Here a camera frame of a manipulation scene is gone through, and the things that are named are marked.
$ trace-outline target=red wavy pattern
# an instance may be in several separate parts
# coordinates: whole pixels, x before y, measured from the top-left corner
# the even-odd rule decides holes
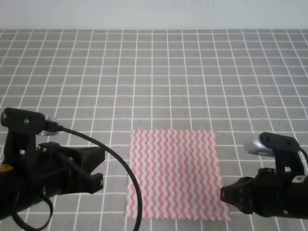
[[[220,201],[215,132],[133,130],[129,164],[143,189],[144,218],[230,219],[228,206]],[[129,180],[126,217],[136,215]]]

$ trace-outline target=gray tabletop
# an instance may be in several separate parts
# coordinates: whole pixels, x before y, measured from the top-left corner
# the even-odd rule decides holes
[[[308,30],[3,30],[0,31],[0,108],[55,116],[128,159],[134,128],[217,131],[225,184],[274,167],[246,154],[254,133],[274,131],[308,145]],[[6,130],[0,128],[0,145]],[[87,146],[60,133],[38,142]],[[127,174],[111,156],[95,170],[105,188],[95,195],[53,198],[48,231],[129,231],[124,216]],[[243,215],[231,221],[144,219],[141,231],[305,230],[301,220]],[[39,204],[21,212],[31,225],[48,216]],[[11,218],[1,231],[21,230]]]

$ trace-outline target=black cable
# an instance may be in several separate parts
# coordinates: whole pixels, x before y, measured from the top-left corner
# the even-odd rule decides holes
[[[306,162],[307,162],[307,165],[308,165],[308,155],[307,155],[307,153],[306,153],[305,150],[304,150],[303,148],[301,148],[301,147],[299,147],[299,150],[302,152],[302,154],[304,154],[304,157],[305,157]]]
[[[131,178],[131,181],[133,182],[135,190],[136,190],[138,210],[137,210],[136,223],[135,223],[135,227],[134,227],[133,231],[138,231],[139,228],[140,228],[141,219],[142,219],[142,196],[141,196],[141,190],[140,190],[138,181],[137,181],[133,171],[128,166],[128,164],[115,151],[113,151],[112,149],[108,148],[103,143],[101,143],[101,142],[91,138],[90,136],[84,135],[84,134],[82,134],[80,132],[77,132],[77,131],[74,131],[74,130],[71,130],[71,129],[68,129],[68,128],[64,128],[62,126],[60,126],[58,130],[70,133],[70,134],[75,135],[75,136],[79,136],[80,138],[83,138],[83,139],[85,139],[87,141],[90,141],[90,142],[98,145],[99,147],[101,147],[104,150],[106,150],[107,152],[109,152],[125,168],[126,172],[128,173],[129,177]]]

